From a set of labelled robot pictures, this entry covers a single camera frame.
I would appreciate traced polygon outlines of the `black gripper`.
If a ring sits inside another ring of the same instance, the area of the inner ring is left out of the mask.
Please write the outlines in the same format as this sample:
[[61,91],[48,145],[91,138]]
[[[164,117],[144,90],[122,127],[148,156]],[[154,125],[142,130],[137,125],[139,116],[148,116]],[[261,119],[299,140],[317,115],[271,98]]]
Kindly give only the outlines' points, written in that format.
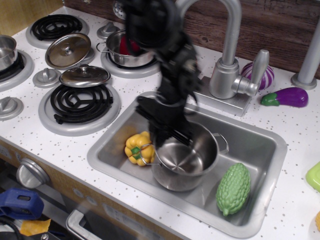
[[192,143],[194,131],[185,115],[184,99],[173,104],[165,104],[158,96],[139,96],[136,101],[136,111],[148,120],[150,138],[156,150],[170,138],[186,146]]

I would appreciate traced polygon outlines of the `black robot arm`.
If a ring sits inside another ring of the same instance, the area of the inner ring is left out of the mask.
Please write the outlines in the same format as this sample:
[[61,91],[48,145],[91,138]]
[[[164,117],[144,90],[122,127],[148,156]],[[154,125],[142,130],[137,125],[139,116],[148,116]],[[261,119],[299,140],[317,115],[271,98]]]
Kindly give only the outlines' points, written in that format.
[[[128,51],[135,57],[143,50],[160,63],[161,82],[154,98],[138,97],[136,111],[149,122],[150,137],[162,146],[174,137],[184,145],[193,140],[187,121],[188,96],[202,86],[197,54],[184,32],[178,8],[172,0],[123,0]],[[141,50],[134,50],[134,41]]]

